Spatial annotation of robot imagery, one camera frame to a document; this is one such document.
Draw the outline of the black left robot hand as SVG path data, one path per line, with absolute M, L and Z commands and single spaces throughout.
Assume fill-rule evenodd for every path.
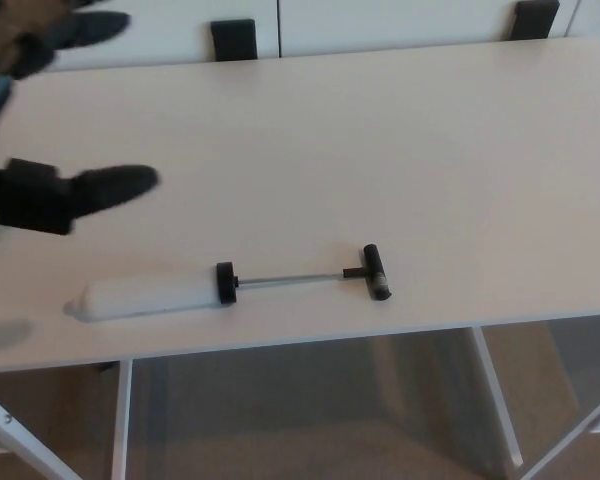
M 15 83 L 47 68 L 59 51 L 107 42 L 131 24 L 126 12 L 90 6 L 88 1 L 0 1 L 0 115 Z M 147 165 L 62 178 L 52 165 L 12 158 L 0 168 L 0 226 L 69 235 L 77 219 L 128 203 L 159 181 Z

